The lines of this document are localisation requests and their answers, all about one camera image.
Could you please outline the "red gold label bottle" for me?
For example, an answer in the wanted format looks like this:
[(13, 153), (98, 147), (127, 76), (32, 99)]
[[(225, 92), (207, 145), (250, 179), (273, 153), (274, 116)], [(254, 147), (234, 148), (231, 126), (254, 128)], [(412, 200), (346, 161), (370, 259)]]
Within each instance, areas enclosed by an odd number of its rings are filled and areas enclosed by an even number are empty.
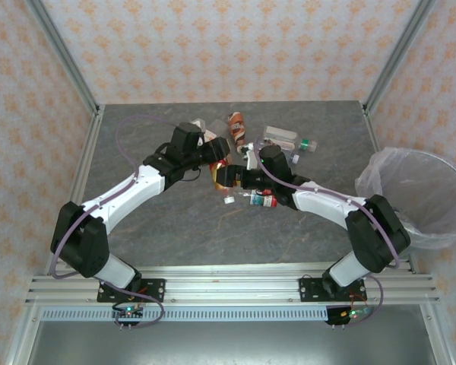
[(212, 180), (214, 182), (214, 188), (217, 191), (217, 194), (223, 198), (223, 202), (225, 205), (230, 205), (235, 202), (235, 197), (233, 196), (231, 188), (226, 186), (222, 186), (217, 182), (217, 173), (221, 167), (225, 167), (227, 162), (225, 159), (219, 160), (215, 163), (211, 163), (209, 165), (209, 169), (211, 172)]

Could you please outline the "brown label plastic bottle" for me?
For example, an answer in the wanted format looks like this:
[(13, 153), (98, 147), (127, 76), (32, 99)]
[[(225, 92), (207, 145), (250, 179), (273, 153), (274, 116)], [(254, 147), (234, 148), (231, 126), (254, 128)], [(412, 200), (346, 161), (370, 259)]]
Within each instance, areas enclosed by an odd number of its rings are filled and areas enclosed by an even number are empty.
[(245, 145), (245, 121), (241, 112), (234, 112), (228, 116), (228, 124), (230, 134), (236, 146), (237, 152), (240, 154), (242, 147)]

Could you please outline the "clear bottle green cap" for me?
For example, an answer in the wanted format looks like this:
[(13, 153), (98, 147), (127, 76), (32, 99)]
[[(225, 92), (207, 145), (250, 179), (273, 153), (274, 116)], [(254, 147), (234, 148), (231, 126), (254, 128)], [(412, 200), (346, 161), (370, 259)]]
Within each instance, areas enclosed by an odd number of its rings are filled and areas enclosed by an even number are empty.
[(318, 147), (316, 141), (302, 138), (297, 132), (269, 125), (264, 128), (263, 139), (278, 144), (288, 151), (314, 152)]

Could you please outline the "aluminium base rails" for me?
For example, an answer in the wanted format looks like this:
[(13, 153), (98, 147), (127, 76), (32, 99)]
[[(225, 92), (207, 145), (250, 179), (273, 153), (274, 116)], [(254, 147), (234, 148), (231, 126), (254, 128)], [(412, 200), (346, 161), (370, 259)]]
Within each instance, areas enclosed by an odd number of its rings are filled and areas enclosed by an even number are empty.
[[(228, 306), (230, 304), (298, 306), (298, 280), (319, 277), (327, 262), (247, 265), (192, 265), (141, 267), (146, 278), (166, 280), (164, 302), (173, 306)], [(431, 275), (411, 271), (409, 262), (398, 269), (386, 269), (375, 279), (365, 281), (367, 302), (377, 304), (379, 297), (387, 305), (440, 303)], [(28, 290), (27, 303), (42, 305), (92, 304), (99, 284), (94, 279), (72, 277), (56, 280), (36, 276)]]

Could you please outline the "grey metal base panel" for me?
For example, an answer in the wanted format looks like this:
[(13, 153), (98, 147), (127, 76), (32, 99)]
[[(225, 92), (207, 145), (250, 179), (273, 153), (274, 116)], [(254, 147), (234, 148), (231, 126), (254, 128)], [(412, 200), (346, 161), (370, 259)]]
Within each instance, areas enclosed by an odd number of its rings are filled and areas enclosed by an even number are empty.
[(44, 322), (29, 365), (436, 365), (425, 329), (380, 319), (165, 322), (121, 331), (107, 322)]

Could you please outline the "small circuit board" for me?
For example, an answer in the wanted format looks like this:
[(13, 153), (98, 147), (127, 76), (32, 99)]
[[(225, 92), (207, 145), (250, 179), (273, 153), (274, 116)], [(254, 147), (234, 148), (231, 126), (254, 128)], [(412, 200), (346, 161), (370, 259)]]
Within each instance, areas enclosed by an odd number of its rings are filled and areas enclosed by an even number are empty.
[(372, 310), (367, 306), (357, 308), (351, 306), (328, 306), (328, 318), (325, 323), (332, 328), (337, 326), (344, 327), (352, 322), (356, 323), (357, 320), (364, 319), (371, 314)]
[(121, 306), (120, 303), (112, 305), (112, 317), (114, 323), (120, 328), (127, 328), (132, 330), (135, 326), (139, 325), (144, 318), (143, 309), (138, 305)]

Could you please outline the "aluminium table side rail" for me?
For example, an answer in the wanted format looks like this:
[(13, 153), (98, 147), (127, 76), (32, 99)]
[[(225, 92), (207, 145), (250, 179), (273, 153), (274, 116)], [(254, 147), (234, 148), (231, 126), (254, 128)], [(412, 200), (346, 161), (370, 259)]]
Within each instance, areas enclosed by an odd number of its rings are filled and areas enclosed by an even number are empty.
[[(369, 177), (372, 172), (372, 168), (375, 167), (375, 156), (379, 152), (379, 146), (378, 146), (378, 141), (375, 136), (374, 128), (372, 127), (372, 123), (370, 120), (370, 115), (369, 111), (366, 109), (366, 107), (362, 104), (362, 114), (363, 114), (363, 119), (367, 128), (367, 131), (369, 133), (369, 138), (370, 141), (372, 142), (372, 154), (369, 157), (369, 162), (365, 169), (363, 170), (361, 177), (358, 178), (356, 181), (356, 184), (358, 185), (359, 183), (362, 183), (361, 186), (357, 186), (356, 190), (359, 195), (362, 195), (366, 198), (371, 198), (374, 194), (381, 195), (382, 192), (378, 192), (377, 188), (372, 188), (369, 183)], [(382, 226), (382, 223), (377, 219), (371, 219), (370, 220), (372, 225), (375, 227), (377, 234), (379, 235), (379, 239), (381, 240), (380, 246), (384, 248), (384, 253), (389, 254), (390, 262), (385, 266), (386, 268), (389, 269), (398, 269), (400, 268), (401, 265), (401, 257), (400, 254), (391, 247), (391, 241), (390, 237), (387, 235), (385, 232), (384, 227)]]
[(100, 105), (99, 109), (92, 114), (89, 129), (84, 137), (80, 157), (74, 172), (74, 179), (71, 184), (68, 202), (80, 205), (84, 200), (84, 190), (87, 184), (88, 173), (93, 159), (94, 149), (103, 119), (105, 105)]

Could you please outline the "aluminium frame post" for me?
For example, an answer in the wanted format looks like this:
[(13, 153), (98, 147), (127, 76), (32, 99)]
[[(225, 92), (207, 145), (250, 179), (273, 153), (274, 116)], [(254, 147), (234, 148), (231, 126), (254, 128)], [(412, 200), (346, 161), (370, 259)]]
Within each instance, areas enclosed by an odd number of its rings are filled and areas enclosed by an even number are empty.
[(436, 0), (419, 0), (415, 10), (410, 16), (407, 25), (404, 27), (396, 45), (392, 49), (387, 62), (380, 72), (373, 88), (371, 89), (368, 98), (363, 103), (363, 112), (368, 116), (377, 105), (388, 84), (390, 83), (394, 73), (403, 61), (407, 50), (420, 31), (420, 28), (425, 23), (429, 12), (432, 10)]
[(100, 105), (96, 102), (90, 88), (87, 85), (81, 71), (70, 53), (66, 42), (55, 25), (52, 16), (48, 12), (43, 0), (24, 0), (28, 8), (32, 11), (38, 24), (42, 28), (49, 45), (59, 57), (59, 61), (75, 86), (81, 100), (87, 109), (93, 114), (97, 114)]

